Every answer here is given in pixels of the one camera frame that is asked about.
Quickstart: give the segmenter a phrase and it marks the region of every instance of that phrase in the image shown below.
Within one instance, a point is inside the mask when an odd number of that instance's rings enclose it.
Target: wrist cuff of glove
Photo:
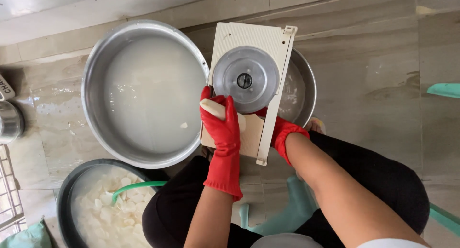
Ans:
[[[241,192],[239,185],[223,184],[222,182],[214,181],[212,179],[206,179],[203,185],[233,195],[233,202],[237,202],[243,198],[243,193]]]
[[[278,137],[275,140],[275,149],[278,151],[278,153],[286,160],[287,164],[292,166],[291,162],[289,161],[288,154],[286,153],[286,138],[288,137],[289,134],[291,133],[301,133],[302,135],[306,136],[308,139],[310,139],[310,135],[308,132],[297,126],[293,125],[293,127],[290,128],[285,128],[279,133]]]

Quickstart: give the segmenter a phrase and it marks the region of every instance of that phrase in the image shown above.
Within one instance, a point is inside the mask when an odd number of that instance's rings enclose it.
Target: red rubber glove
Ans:
[[[267,115],[267,107],[256,112],[257,116],[265,117]],[[290,133],[298,132],[310,139],[308,131],[293,124],[285,119],[276,117],[275,128],[273,129],[273,136],[271,137],[271,146],[286,160],[287,164],[291,165],[288,155],[286,153],[285,141]]]
[[[209,98],[209,86],[201,92],[201,100]],[[207,132],[214,139],[216,150],[209,165],[207,179],[203,185],[233,195],[233,202],[240,200],[240,126],[232,96],[211,98],[216,103],[225,105],[225,121],[200,107],[201,120]]]

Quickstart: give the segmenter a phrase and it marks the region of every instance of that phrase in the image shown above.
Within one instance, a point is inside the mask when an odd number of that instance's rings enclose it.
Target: circular blade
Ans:
[[[239,113],[256,112],[266,107],[279,86],[279,71],[265,51],[240,46],[225,53],[217,62],[213,86],[217,95],[231,95]]]

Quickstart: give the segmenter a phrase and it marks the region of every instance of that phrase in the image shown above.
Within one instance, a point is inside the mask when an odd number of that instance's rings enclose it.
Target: forearm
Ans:
[[[286,149],[292,166],[313,189],[322,212],[346,247],[382,238],[427,245],[389,206],[309,139],[291,133]]]
[[[233,196],[205,186],[196,206],[184,248],[225,248]]]

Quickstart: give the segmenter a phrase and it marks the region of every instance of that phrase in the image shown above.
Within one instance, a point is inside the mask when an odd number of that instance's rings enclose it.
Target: metal window bars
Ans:
[[[0,144],[0,242],[27,228],[5,145]]]

